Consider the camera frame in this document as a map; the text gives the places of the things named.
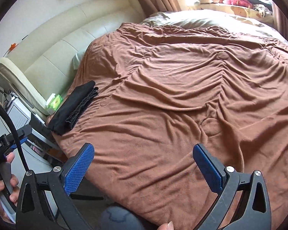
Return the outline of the person's left hand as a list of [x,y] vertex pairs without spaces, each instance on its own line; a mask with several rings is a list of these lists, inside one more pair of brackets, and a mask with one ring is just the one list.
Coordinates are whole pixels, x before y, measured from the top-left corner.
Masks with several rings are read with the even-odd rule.
[[[15,206],[17,206],[20,188],[17,186],[18,185],[18,178],[14,174],[11,174],[10,184],[11,184],[11,186],[13,188],[13,191],[12,191],[10,197],[9,197],[9,200]],[[5,184],[4,184],[4,182],[2,180],[0,180],[0,192],[2,192],[4,190],[4,188],[5,188]],[[1,203],[0,203],[0,217],[5,222],[13,224],[13,222],[11,221],[9,216],[7,215],[6,211],[3,209]]]

